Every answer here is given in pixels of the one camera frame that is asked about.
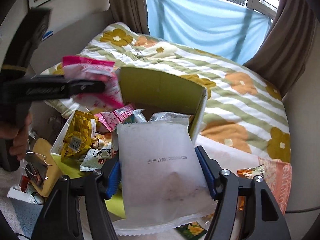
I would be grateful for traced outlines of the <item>left hand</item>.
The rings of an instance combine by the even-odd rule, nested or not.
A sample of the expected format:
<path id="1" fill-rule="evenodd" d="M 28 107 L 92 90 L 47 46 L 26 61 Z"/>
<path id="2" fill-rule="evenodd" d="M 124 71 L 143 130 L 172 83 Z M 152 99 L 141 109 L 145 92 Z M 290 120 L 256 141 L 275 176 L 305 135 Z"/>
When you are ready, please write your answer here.
<path id="1" fill-rule="evenodd" d="M 1 122 L 1 139 L 13 140 L 9 153 L 15 156 L 18 161 L 25 157 L 25 150 L 28 141 L 29 125 L 32 123 L 32 114 L 29 112 L 24 127 L 21 129 L 14 128 L 9 124 Z"/>

